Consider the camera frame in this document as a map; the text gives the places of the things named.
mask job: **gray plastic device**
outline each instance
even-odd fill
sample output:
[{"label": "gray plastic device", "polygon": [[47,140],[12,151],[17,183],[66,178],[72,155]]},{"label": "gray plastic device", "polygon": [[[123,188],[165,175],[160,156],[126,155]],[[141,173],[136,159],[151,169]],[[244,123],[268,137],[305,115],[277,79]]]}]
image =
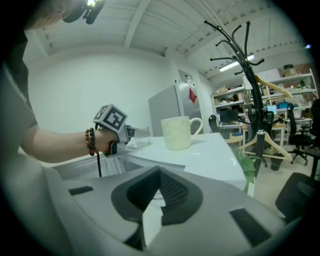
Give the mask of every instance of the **gray plastic device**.
[{"label": "gray plastic device", "polygon": [[[33,114],[6,69],[0,82],[1,118],[6,120],[0,129],[7,146],[1,186],[30,235],[52,253],[264,255],[292,230],[238,188],[187,172],[155,166],[63,181],[56,170],[18,154]],[[71,194],[72,189],[82,192]],[[145,247],[140,215],[157,189],[166,202],[162,228]]]}]

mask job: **black cable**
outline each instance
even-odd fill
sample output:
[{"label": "black cable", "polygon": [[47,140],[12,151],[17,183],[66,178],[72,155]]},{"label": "black cable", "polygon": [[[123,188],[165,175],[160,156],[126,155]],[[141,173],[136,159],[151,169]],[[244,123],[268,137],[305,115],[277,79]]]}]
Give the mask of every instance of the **black cable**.
[{"label": "black cable", "polygon": [[[96,123],[95,124],[95,127],[94,127],[95,130],[98,130],[98,124]],[[101,166],[100,166],[100,154],[98,152],[98,154],[96,155],[96,160],[98,162],[98,172],[99,172],[99,177],[101,177]]]}]

